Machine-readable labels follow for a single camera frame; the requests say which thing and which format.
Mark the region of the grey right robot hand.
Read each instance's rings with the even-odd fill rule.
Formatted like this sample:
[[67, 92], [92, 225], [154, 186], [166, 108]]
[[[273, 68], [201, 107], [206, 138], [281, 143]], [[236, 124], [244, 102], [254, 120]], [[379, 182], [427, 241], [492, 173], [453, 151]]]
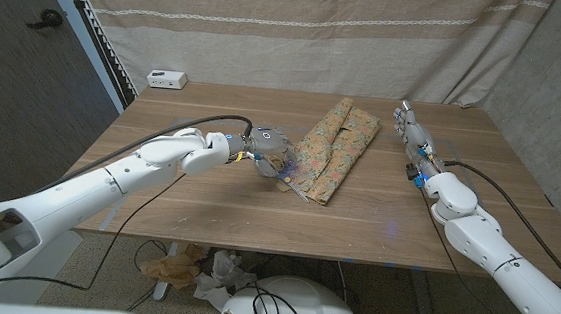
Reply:
[[414, 110], [407, 100], [393, 112], [395, 130], [403, 140], [405, 153], [415, 168], [423, 176], [431, 177], [444, 171], [443, 162], [438, 158], [433, 137], [416, 120]]

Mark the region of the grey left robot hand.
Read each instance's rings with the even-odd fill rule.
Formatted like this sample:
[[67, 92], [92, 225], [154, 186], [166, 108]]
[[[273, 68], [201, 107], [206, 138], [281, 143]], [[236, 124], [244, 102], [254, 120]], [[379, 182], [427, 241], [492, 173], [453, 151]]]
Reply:
[[227, 135], [230, 155], [244, 152], [260, 176], [279, 180], [288, 179], [296, 167], [292, 143], [281, 132], [272, 128], [252, 129], [250, 135]]

